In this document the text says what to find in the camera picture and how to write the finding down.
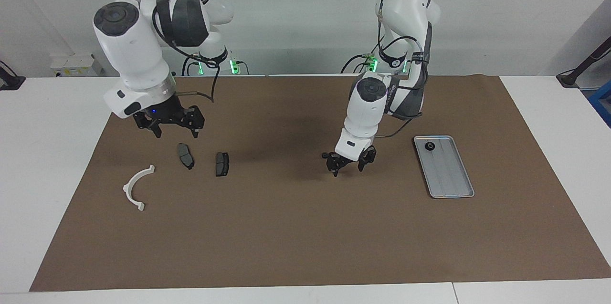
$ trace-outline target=black stand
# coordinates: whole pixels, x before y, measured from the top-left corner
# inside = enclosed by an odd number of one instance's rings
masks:
[[[26,80],[23,76],[11,76],[0,67],[0,78],[6,83],[0,87],[0,91],[17,91]]]
[[[556,78],[559,80],[560,84],[562,84],[565,88],[579,88],[578,85],[575,84],[577,82],[578,77],[586,71],[590,65],[596,63],[603,56],[606,55],[606,52],[611,49],[611,37],[609,37],[604,43],[602,43],[596,51],[592,52],[589,57],[577,67],[574,71],[572,71],[569,75],[557,75]]]

